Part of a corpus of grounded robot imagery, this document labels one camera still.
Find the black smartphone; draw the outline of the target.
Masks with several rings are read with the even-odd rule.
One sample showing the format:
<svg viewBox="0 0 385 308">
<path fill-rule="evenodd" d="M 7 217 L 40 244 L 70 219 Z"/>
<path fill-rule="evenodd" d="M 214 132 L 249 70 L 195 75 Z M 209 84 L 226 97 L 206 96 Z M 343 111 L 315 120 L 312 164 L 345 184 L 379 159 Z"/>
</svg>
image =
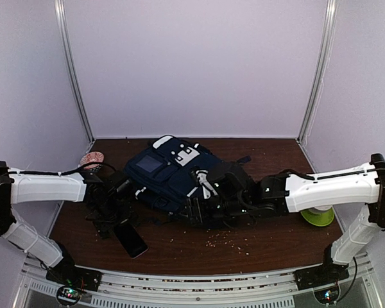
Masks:
<svg viewBox="0 0 385 308">
<path fill-rule="evenodd" d="M 148 250 L 148 245 L 129 223 L 116 225 L 114 234 L 132 259 L 139 257 Z"/>
</svg>

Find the navy blue student backpack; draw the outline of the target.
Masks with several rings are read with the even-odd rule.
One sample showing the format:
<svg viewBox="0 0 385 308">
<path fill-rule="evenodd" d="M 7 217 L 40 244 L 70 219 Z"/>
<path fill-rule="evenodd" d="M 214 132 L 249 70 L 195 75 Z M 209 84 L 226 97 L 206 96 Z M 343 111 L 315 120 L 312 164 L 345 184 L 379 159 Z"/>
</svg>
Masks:
<svg viewBox="0 0 385 308">
<path fill-rule="evenodd" d="M 124 173 L 132 183 L 135 199 L 152 209 L 189 223 L 182 211 L 188 198 L 203 197 L 191 176 L 193 169 L 207 170 L 224 213 L 223 226 L 232 226 L 255 208 L 249 193 L 255 183 L 242 164 L 249 157 L 226 162 L 199 143 L 164 135 L 131 158 Z"/>
</svg>

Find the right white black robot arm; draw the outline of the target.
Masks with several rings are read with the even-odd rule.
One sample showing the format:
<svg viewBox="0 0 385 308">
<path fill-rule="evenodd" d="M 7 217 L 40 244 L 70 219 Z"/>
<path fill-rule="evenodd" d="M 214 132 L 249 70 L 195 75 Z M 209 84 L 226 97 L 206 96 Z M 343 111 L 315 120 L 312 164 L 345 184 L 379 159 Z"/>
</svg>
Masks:
<svg viewBox="0 0 385 308">
<path fill-rule="evenodd" d="M 182 214 L 196 226 L 211 227 L 243 215 L 270 218 L 363 204 L 348 231 L 326 247 L 322 264 L 295 271 L 299 289 L 348 278 L 355 255 L 385 230 L 385 159 L 378 153 L 371 155 L 369 163 L 350 169 L 312 175 L 288 169 L 258 182 L 235 162 L 222 162 L 192 175 L 203 194 L 190 194 Z"/>
</svg>

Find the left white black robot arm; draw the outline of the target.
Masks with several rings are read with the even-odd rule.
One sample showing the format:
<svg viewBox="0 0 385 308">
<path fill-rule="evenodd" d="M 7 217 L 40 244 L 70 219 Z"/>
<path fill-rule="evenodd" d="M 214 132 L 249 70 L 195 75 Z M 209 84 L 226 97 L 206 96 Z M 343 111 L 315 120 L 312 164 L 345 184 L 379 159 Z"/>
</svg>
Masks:
<svg viewBox="0 0 385 308">
<path fill-rule="evenodd" d="M 36 257 L 58 280 L 73 285 L 79 270 L 66 248 L 44 236 L 12 208 L 35 201 L 84 202 L 95 211 L 94 222 L 101 232 L 129 222 L 127 202 L 130 181 L 121 171 L 101 179 L 83 166 L 71 171 L 27 171 L 10 168 L 0 161 L 0 237 L 26 254 Z"/>
</svg>

